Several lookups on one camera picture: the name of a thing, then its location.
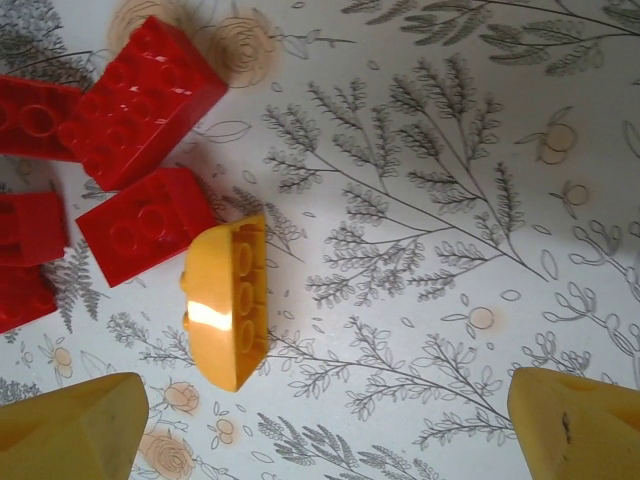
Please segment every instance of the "red plastic block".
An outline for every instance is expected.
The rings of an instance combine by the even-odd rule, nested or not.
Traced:
[[[76,222],[112,287],[183,252],[216,223],[187,168],[160,168]]]
[[[40,267],[0,267],[0,333],[56,310],[53,288]]]
[[[182,31],[149,17],[58,133],[103,190],[119,190],[153,171],[226,91]]]
[[[77,161],[58,139],[58,127],[82,90],[0,75],[0,154]]]
[[[64,207],[55,192],[0,195],[0,265],[32,267],[64,256]]]

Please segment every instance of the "small flower drawing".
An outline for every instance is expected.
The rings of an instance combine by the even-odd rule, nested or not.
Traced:
[[[274,50],[273,40],[258,21],[232,17],[218,25],[206,56],[230,87],[244,88],[266,77]]]
[[[187,480],[196,466],[189,444],[174,438],[170,431],[143,435],[138,450],[149,467],[167,480]]]
[[[192,414],[200,404],[200,395],[190,383],[175,382],[165,389],[164,401],[175,411]]]

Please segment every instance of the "yellow curved lego brick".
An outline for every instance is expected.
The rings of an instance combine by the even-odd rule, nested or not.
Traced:
[[[263,215],[198,235],[180,287],[191,353],[214,385],[237,392],[267,354],[267,266]]]

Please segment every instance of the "floral patterned surface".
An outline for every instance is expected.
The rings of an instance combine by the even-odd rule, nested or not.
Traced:
[[[265,211],[271,350],[208,384],[183,256],[109,289],[72,220],[110,193],[5,158],[72,246],[59,311],[0,340],[0,403],[136,371],[133,479],[442,480],[527,478],[518,366],[640,388],[640,2],[97,3],[2,0],[4,71],[86,88],[149,13],[191,36],[234,88],[165,163],[221,221]]]

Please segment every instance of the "shiny plastic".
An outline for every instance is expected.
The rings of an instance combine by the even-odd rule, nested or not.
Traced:
[[[76,223],[112,287],[183,252],[216,224],[187,168],[160,168]]]
[[[196,366],[236,392],[267,354],[267,269],[263,215],[200,234],[187,252],[180,287]]]
[[[0,154],[77,161],[58,139],[58,126],[82,90],[0,75]]]
[[[154,170],[226,93],[179,29],[149,17],[58,134],[103,190]]]
[[[0,267],[0,334],[57,310],[39,267]]]
[[[32,267],[64,255],[64,207],[55,192],[0,195],[0,265]]]

